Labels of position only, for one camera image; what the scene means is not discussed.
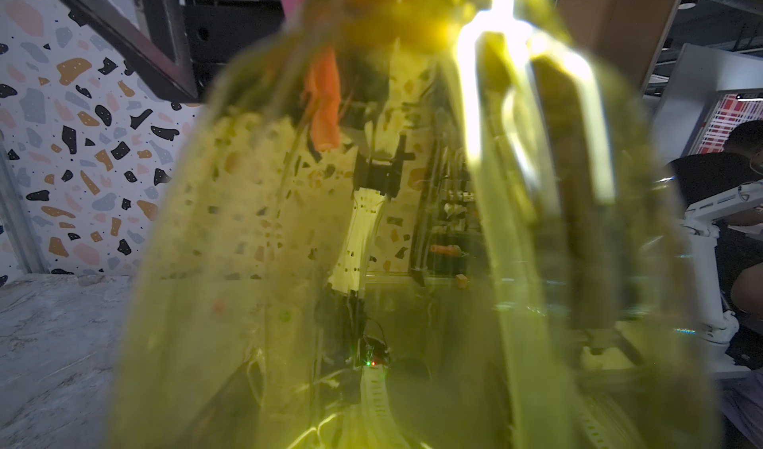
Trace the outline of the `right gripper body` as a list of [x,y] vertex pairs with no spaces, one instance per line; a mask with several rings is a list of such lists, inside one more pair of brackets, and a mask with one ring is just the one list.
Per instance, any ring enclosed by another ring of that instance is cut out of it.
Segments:
[[230,59],[275,33],[284,21],[281,0],[132,0],[138,28],[177,61],[172,28],[185,36],[198,83],[210,83]]

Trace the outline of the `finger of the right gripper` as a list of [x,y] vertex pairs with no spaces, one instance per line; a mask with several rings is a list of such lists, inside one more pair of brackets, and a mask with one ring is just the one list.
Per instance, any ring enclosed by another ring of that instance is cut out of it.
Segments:
[[159,98],[200,100],[179,0],[133,0],[133,25],[109,0],[61,0],[128,61]]

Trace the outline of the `yellow spray bottle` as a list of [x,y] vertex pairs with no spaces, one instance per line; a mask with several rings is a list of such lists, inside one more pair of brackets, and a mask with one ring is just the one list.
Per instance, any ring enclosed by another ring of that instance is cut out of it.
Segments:
[[151,218],[109,448],[713,448],[680,201],[550,0],[303,0]]

